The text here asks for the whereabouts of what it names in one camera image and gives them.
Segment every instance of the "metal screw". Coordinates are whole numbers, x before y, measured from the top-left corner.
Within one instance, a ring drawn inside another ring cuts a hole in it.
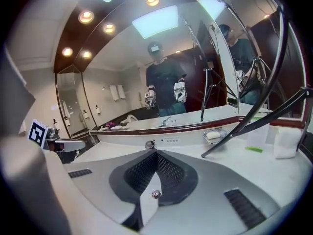
[[[152,192],[152,197],[153,197],[154,199],[158,199],[160,196],[162,196],[162,193],[161,193],[159,190],[154,190],[154,191]]]
[[[145,148],[146,149],[156,149],[157,148],[157,144],[154,141],[147,141],[145,143]]]

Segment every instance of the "soap dish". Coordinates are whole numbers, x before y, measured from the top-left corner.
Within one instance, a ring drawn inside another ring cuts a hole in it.
[[[216,138],[216,139],[208,139],[206,134],[210,133],[210,132],[219,132],[220,133],[220,137]],[[216,144],[218,142],[220,142],[223,138],[225,138],[227,136],[227,132],[223,129],[213,129],[213,130],[208,130],[205,131],[203,133],[203,138],[209,143],[209,144]]]

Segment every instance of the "green object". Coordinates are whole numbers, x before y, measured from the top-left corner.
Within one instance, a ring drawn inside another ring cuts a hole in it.
[[[260,152],[260,153],[263,152],[263,149],[258,148],[258,147],[253,147],[253,146],[251,146],[251,147],[246,147],[246,150],[256,151],[256,152]]]

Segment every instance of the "faucet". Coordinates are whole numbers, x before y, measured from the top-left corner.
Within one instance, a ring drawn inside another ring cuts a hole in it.
[[[163,122],[162,122],[162,125],[160,125],[159,127],[164,127],[164,126],[166,126],[167,125],[167,123],[168,123],[168,121],[171,119],[171,117],[168,117],[166,120],[164,120]]]

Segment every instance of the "white counter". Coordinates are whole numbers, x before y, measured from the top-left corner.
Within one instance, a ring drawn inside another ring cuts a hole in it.
[[[225,165],[264,190],[281,207],[302,194],[313,171],[312,164],[302,152],[297,152],[292,159],[277,160],[272,156],[272,145],[268,144],[263,153],[258,153],[245,150],[245,144],[245,140],[234,138],[204,159],[201,154],[209,145],[159,145],[158,149]],[[142,145],[100,142],[78,157],[74,163],[110,159],[143,149]]]

